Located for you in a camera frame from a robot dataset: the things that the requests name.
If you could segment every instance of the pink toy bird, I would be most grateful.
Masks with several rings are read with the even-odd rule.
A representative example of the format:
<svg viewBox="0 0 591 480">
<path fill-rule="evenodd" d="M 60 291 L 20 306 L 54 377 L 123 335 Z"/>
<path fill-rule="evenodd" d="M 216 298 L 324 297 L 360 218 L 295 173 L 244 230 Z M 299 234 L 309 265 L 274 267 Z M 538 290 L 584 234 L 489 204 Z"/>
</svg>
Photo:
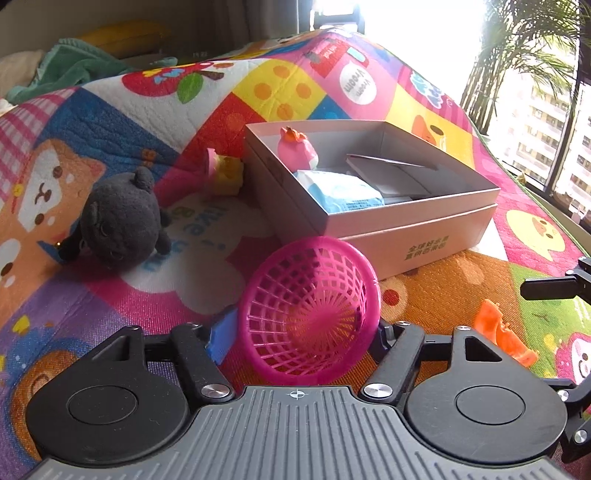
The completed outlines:
<svg viewBox="0 0 591 480">
<path fill-rule="evenodd" d="M 281 127 L 277 156 L 292 173 L 297 170 L 315 170 L 318 166 L 318 154 L 308 137 L 290 127 Z"/>
</svg>

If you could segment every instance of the stuffed bear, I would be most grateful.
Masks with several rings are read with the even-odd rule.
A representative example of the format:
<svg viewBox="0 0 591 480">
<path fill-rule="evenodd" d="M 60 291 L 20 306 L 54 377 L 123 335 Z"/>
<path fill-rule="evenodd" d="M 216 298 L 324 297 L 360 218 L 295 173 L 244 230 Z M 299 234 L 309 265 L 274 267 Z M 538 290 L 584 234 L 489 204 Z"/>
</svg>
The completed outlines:
<svg viewBox="0 0 591 480">
<path fill-rule="evenodd" d="M 152 173 L 138 167 L 96 183 L 76 229 L 57 244 L 58 253 L 64 261 L 75 260 L 85 243 L 106 267 L 128 270 L 147 260 L 154 248 L 170 253 L 163 230 L 170 221 L 158 206 Z"/>
</svg>

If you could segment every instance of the green towel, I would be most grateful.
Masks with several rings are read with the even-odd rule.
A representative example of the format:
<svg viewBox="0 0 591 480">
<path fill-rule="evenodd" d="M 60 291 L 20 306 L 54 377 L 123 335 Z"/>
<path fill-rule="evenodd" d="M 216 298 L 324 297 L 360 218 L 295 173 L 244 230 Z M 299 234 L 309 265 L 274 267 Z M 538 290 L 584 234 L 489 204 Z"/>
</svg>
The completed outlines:
<svg viewBox="0 0 591 480">
<path fill-rule="evenodd" d="M 45 55 L 28 87 L 16 86 L 6 100 L 13 105 L 44 93 L 134 72 L 125 62 L 77 38 L 62 38 Z"/>
</svg>

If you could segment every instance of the bed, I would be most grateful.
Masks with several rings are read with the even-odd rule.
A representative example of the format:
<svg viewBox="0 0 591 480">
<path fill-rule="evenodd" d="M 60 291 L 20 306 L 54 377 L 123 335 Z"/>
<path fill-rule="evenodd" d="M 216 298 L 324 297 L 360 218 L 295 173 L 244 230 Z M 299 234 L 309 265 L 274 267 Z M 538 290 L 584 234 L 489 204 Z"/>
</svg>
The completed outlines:
<svg viewBox="0 0 591 480">
<path fill-rule="evenodd" d="M 360 79 L 365 88 L 347 86 Z M 210 322 L 237 302 L 257 265 L 279 247 L 247 194 L 200 200 L 204 149 L 239 157 L 247 123 L 322 118 L 385 119 L 501 187 L 477 247 L 381 283 L 387 321 L 449 334 L 471 324 L 490 299 L 539 352 L 535 374 L 586 377 L 589 306 L 578 298 L 519 296 L 523 279 L 563 275 L 581 248 L 503 171 L 444 92 L 362 35 L 313 31 L 205 63 L 49 93 L 0 117 L 2 480 L 18 479 L 39 460 L 24 414 L 47 381 L 124 325 L 163 333 L 179 323 Z M 150 168 L 173 217 L 171 255 L 123 275 L 91 256 L 62 265 L 54 244 L 72 231 L 93 183 L 138 165 Z M 170 375 L 158 364 L 151 368 Z M 262 383 L 238 343 L 221 369 L 238 389 Z M 340 381 L 358 388 L 374 369 L 367 355 Z M 429 365 L 421 377 L 443 369 Z"/>
</svg>

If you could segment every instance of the pink plastic basket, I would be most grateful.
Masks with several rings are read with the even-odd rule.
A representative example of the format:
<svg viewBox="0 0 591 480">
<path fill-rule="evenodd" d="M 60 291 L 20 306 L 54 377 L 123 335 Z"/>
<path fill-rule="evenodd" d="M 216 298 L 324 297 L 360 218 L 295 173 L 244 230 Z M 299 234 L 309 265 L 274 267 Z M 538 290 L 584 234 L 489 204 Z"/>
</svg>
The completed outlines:
<svg viewBox="0 0 591 480">
<path fill-rule="evenodd" d="M 275 385 L 320 385 L 347 373 L 364 353 L 380 316 L 378 280 L 346 242 L 320 236 L 273 253 L 239 305 L 248 359 Z"/>
</svg>

